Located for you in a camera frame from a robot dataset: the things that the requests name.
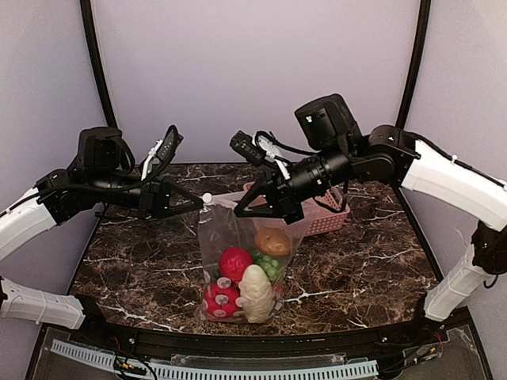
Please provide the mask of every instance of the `metal vent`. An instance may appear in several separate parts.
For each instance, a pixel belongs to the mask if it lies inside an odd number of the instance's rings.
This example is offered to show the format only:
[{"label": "metal vent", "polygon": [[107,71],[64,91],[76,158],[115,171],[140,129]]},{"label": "metal vent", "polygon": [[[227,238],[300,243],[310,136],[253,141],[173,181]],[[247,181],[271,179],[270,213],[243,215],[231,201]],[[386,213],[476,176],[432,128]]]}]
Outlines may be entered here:
[{"label": "metal vent", "polygon": [[[103,371],[117,372],[112,366],[114,354],[108,351],[96,351],[54,339],[51,352]],[[349,380],[370,378],[379,374],[376,360],[306,370],[201,370],[161,363],[150,363],[150,366],[159,380]],[[144,377],[134,374],[129,376],[153,378],[150,372]]]}]

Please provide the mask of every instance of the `brown toy potato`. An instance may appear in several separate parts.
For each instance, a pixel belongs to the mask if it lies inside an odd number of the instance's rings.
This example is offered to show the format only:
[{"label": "brown toy potato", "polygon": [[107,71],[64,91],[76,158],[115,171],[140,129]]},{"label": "brown toy potato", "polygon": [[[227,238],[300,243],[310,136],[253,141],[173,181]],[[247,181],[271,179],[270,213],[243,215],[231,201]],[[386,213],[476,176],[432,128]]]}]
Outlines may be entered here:
[{"label": "brown toy potato", "polygon": [[257,248],[271,257],[283,257],[291,254],[291,242],[286,234],[277,228],[261,228],[255,235]]}]

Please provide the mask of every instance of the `black pole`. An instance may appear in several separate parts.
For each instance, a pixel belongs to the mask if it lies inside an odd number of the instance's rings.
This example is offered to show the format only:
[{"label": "black pole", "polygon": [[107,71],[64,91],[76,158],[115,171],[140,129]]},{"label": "black pole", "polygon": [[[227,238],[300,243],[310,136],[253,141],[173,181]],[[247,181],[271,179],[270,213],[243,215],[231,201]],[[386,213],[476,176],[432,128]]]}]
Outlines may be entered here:
[{"label": "black pole", "polygon": [[97,34],[93,22],[93,12],[90,0],[81,0],[82,23],[85,29],[86,44],[92,63],[93,76],[97,86],[98,96],[101,98],[102,109],[108,127],[118,128],[116,117],[112,109],[111,97],[109,96],[108,85],[105,82],[104,68],[102,67],[101,54],[98,50]]},{"label": "black pole", "polygon": [[425,47],[426,31],[428,30],[429,7],[431,0],[421,0],[419,6],[419,18],[417,20],[417,28],[415,32],[414,49],[412,50],[412,58],[410,59],[409,73],[406,77],[405,91],[403,91],[402,103],[399,107],[398,119],[396,127],[405,128],[406,119],[409,115],[410,104],[414,96],[415,85],[417,83],[417,75],[422,61],[422,52]]}]

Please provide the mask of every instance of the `marble table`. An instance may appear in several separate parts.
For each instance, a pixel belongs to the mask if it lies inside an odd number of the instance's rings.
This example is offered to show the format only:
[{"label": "marble table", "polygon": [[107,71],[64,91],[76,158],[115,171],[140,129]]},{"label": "marble table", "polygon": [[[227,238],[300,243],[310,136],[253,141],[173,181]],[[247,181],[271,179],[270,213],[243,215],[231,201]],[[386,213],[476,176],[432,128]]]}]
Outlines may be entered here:
[{"label": "marble table", "polygon": [[[259,174],[244,164],[171,165],[167,173],[198,195],[240,191]],[[71,293],[93,296],[110,322],[184,333],[329,333],[411,319],[436,279],[400,203],[387,186],[352,183],[349,205],[340,230],[305,237],[286,273],[284,308],[267,325],[195,316],[204,283],[197,212],[142,221],[109,207]]]}]

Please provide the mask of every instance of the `white toy vegetable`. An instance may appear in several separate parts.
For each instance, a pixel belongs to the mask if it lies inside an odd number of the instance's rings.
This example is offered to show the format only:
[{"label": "white toy vegetable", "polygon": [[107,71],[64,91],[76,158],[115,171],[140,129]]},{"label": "white toy vegetable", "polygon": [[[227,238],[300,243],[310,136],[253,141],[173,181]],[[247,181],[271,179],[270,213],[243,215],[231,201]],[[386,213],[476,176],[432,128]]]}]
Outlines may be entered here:
[{"label": "white toy vegetable", "polygon": [[258,265],[250,265],[238,284],[240,297],[236,300],[243,308],[250,323],[260,323],[269,318],[275,306],[273,289],[268,276]]}]

